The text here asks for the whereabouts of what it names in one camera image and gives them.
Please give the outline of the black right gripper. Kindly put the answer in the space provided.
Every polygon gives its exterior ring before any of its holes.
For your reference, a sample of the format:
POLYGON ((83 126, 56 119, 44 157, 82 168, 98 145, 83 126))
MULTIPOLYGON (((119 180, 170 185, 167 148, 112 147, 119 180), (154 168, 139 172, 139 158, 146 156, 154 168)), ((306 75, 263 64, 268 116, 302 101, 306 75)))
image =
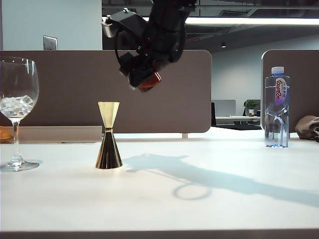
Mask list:
POLYGON ((138 15, 140 21, 139 64, 135 68, 135 56, 127 52, 119 57, 119 71, 129 75, 132 90, 150 90, 156 86, 153 70, 178 61, 185 44, 185 21, 188 9, 153 9, 148 20, 138 15))

